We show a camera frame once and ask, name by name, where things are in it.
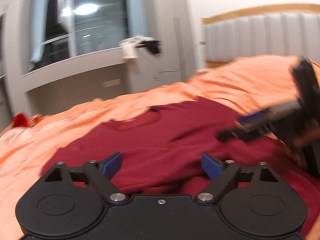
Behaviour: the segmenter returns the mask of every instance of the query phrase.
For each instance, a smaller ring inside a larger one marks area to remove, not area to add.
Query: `screw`
[[[164,204],[166,201],[164,199],[159,199],[158,204]]]
[[[125,194],[122,194],[122,193],[113,193],[113,194],[110,195],[110,199],[111,199],[112,201],[116,201],[116,202],[118,202],[118,201],[123,201],[123,200],[125,200]]]
[[[200,193],[198,195],[198,199],[200,199],[201,201],[209,201],[213,199],[213,195],[210,193]]]

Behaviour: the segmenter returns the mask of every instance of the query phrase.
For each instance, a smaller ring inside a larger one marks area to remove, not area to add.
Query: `maroon t-shirt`
[[[301,230],[306,234],[320,212],[319,181],[295,165],[282,144],[271,138],[219,143],[215,134],[232,126],[237,116],[232,109],[205,98],[153,106],[136,118],[102,123],[58,149],[41,174],[58,161],[69,167],[81,166],[88,160],[102,160],[121,152],[123,165],[112,182],[123,192],[195,195],[210,182],[201,168],[203,152],[244,166],[265,161],[306,202],[308,217]]]

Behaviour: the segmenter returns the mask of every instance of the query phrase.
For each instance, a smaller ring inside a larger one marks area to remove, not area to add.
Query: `headboard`
[[[320,5],[276,4],[202,19],[206,66],[236,57],[297,55],[320,62]]]

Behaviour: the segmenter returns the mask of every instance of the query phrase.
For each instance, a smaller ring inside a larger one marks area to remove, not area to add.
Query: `orange bed sheet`
[[[298,92],[290,72],[298,60],[273,55],[238,58],[221,68],[199,72],[186,83],[107,101],[96,99],[45,117],[32,128],[10,130],[0,139],[0,240],[22,237],[15,205],[59,147],[84,136],[101,122],[129,119],[150,106],[195,100],[197,96],[220,102],[241,114],[293,100]],[[313,67],[320,77],[319,65]]]

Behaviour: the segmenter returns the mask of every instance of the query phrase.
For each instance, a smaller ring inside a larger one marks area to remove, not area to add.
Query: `light blue curtain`
[[[30,25],[31,35],[31,62],[37,63],[42,59],[47,24],[47,10],[49,0],[32,0],[32,18]]]
[[[143,0],[126,0],[129,25],[129,36],[147,36],[146,14]]]

